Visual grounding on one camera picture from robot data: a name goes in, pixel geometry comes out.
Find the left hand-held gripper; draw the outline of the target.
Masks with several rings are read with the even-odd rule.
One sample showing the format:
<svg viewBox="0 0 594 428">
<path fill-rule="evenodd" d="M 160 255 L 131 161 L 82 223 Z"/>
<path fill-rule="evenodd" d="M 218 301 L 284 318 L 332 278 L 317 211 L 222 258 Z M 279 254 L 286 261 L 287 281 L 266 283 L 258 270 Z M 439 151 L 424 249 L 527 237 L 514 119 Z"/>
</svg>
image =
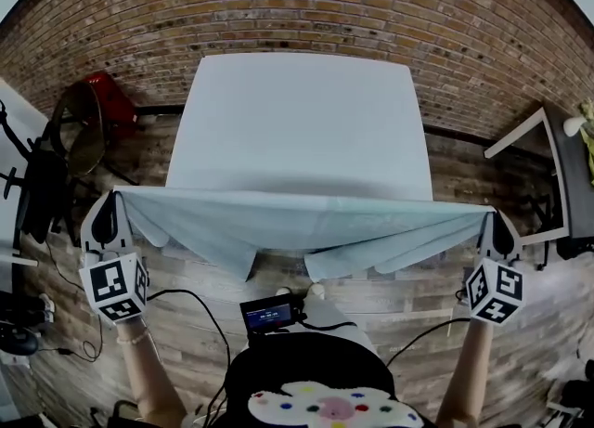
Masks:
<svg viewBox="0 0 594 428">
<path fill-rule="evenodd" d="M 132 231 L 120 192 L 110 191 L 93 204 L 82 223 L 81 243 L 85 253 L 79 275 L 91 309 L 111 325 L 140 317 L 149 273 L 140 249 L 129 247 Z"/>
</svg>

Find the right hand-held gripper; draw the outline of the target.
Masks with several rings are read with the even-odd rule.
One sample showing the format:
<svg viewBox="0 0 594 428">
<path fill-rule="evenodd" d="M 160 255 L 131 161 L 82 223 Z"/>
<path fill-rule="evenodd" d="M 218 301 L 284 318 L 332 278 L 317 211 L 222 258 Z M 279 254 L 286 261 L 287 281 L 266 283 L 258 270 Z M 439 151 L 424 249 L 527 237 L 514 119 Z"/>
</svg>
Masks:
<svg viewBox="0 0 594 428">
<path fill-rule="evenodd" d="M 503 212 L 490 212 L 484 216 L 478 238 L 480 262 L 466 279 L 471 318 L 502 326 L 524 307 L 524 274 L 494 261 L 498 255 L 506 261 L 519 259 L 522 250 L 521 237 Z"/>
</svg>

